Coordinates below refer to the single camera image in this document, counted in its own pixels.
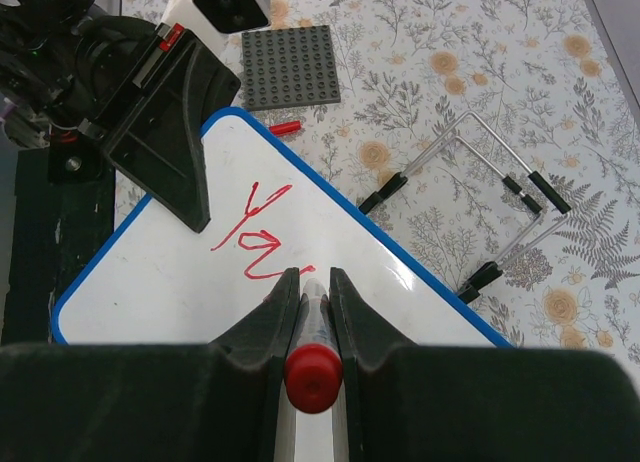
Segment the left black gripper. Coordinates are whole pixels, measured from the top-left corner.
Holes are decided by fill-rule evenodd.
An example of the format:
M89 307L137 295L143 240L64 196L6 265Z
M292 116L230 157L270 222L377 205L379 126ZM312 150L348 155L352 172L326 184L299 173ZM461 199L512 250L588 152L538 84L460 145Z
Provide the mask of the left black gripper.
M49 180L95 180L113 165L195 233L210 221L202 126L240 86L179 24L1 14L1 89L46 118Z

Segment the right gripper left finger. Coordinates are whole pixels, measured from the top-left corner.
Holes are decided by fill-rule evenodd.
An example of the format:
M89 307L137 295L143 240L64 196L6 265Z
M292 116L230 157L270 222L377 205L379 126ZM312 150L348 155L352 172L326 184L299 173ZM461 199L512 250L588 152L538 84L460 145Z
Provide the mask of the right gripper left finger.
M299 295L289 268L206 344L4 347L2 459L292 460L283 370Z

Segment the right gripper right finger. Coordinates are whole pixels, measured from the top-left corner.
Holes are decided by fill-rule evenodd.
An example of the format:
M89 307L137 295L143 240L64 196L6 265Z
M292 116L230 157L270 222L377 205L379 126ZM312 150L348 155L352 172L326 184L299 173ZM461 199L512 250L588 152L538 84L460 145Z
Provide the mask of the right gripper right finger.
M437 347L407 338L330 273L343 362L337 461L635 461L639 397L590 351Z

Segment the red whiteboard marker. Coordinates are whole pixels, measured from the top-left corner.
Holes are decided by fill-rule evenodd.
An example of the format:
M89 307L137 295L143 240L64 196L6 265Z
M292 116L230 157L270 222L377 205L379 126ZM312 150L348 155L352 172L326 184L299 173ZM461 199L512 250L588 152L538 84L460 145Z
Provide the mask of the red whiteboard marker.
M342 379L343 363L328 293L318 280L309 279L301 292L284 365L288 399L301 412L322 413L335 403Z

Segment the red marker cap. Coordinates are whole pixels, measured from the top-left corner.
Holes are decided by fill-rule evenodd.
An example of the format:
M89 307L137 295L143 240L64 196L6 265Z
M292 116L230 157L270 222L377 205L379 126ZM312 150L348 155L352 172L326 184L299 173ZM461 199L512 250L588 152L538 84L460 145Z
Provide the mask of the red marker cap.
M272 125L269 127L269 131L276 136L283 136L292 133L296 133L301 129L300 121L291 121L282 124Z

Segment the blue framed whiteboard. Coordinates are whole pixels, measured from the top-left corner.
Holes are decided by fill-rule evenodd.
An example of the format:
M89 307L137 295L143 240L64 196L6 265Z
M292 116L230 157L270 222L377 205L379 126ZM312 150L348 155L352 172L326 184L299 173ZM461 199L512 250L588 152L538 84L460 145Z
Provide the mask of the blue framed whiteboard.
M329 297L330 273L339 268L370 307L419 345L511 348L247 112L217 112L201 140L209 223L195 233L143 199L56 304L58 343L206 344L256 308L287 269L299 272L300 302L309 279ZM285 383L284 390L290 403ZM337 461L335 403L319 414L290 403L290 461Z

